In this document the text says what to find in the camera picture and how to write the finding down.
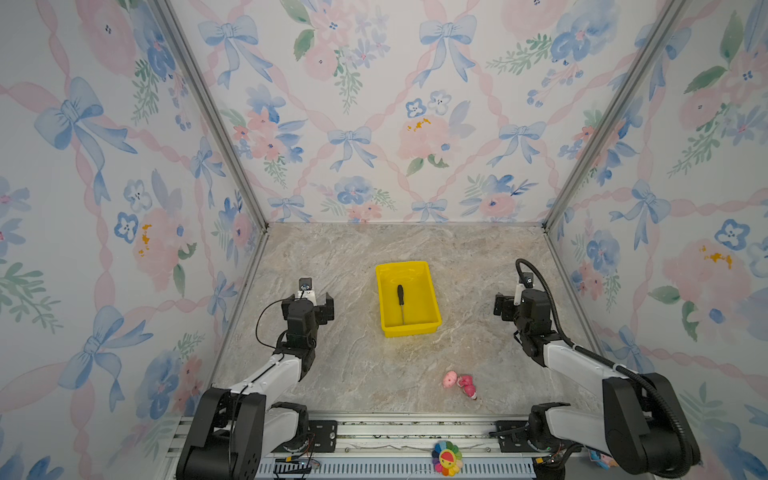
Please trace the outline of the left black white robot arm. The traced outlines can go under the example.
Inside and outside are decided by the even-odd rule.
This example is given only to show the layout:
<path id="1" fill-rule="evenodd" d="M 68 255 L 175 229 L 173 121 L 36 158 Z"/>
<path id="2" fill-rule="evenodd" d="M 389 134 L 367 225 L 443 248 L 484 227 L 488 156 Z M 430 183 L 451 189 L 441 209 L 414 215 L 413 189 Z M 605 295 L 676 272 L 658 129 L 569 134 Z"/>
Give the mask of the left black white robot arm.
<path id="1" fill-rule="evenodd" d="M 269 360 L 229 388 L 206 390 L 194 414 L 176 467 L 177 479 L 253 479 L 261 458 L 279 446 L 309 441 L 307 407 L 279 397 L 309 372 L 318 328 L 334 319 L 331 295 L 317 300 L 312 279 L 278 301 L 286 329 Z"/>

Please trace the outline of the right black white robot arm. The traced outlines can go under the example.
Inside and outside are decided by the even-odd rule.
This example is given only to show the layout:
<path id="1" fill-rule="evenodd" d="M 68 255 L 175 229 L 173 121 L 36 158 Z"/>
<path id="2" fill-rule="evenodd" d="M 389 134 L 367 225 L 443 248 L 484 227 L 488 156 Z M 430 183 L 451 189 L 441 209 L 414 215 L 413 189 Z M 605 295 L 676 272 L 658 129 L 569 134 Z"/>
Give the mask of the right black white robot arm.
<path id="1" fill-rule="evenodd" d="M 697 466 L 700 447 L 671 382 L 575 343 L 563 331 L 554 297 L 538 269 L 524 259 L 516 269 L 515 292 L 496 295 L 495 315 L 514 324 L 514 337 L 530 359 L 595 395 L 601 411 L 589 413 L 567 402 L 534 405 L 525 422 L 496 423 L 490 435 L 500 448 L 531 448 L 541 455 L 537 470 L 558 478 L 570 456 L 582 448 L 609 456 L 632 475 L 679 479 Z"/>

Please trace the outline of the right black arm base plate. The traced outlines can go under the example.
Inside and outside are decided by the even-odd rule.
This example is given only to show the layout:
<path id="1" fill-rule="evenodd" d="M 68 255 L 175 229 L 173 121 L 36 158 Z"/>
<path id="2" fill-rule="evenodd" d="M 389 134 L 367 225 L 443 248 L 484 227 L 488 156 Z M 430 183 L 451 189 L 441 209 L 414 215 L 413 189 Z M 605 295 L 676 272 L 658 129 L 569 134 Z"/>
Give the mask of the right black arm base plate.
<path id="1" fill-rule="evenodd" d="M 498 420 L 489 436 L 502 453 L 533 453 L 536 449 L 529 441 L 528 426 L 527 420 Z"/>

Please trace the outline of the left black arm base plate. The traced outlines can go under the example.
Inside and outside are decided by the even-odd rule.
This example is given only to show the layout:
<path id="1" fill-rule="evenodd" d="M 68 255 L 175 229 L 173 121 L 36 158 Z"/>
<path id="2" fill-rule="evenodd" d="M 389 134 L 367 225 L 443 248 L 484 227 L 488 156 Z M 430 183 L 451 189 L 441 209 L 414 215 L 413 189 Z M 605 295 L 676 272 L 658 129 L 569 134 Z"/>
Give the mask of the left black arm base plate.
<path id="1" fill-rule="evenodd" d="M 335 420 L 310 420 L 291 440 L 282 443 L 274 453 L 288 456 L 313 453 L 333 453 L 338 438 L 338 422 Z"/>

